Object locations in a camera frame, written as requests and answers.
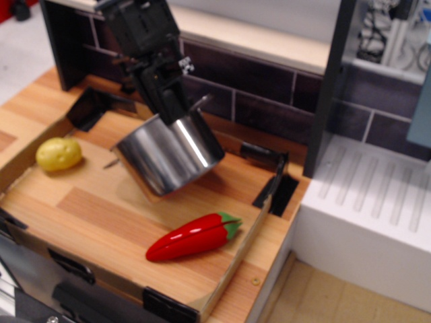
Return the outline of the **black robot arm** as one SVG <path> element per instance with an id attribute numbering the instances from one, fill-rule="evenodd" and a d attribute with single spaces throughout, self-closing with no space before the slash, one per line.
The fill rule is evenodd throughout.
<path id="1" fill-rule="evenodd" d="M 130 60 L 128 73 L 150 110 L 167 125 L 191 109 L 183 75 L 194 71 L 179 46 L 166 1 L 99 1 L 95 6 Z"/>

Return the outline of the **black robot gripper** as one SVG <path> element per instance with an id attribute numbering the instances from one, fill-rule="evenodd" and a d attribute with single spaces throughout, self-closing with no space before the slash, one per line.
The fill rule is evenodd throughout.
<path id="1" fill-rule="evenodd" d="M 195 67 L 190 57 L 182 55 L 177 43 L 139 50 L 120 43 L 121 57 L 127 61 L 127 73 L 135 89 L 154 114 L 169 125 L 186 116 L 190 103 L 183 76 Z"/>

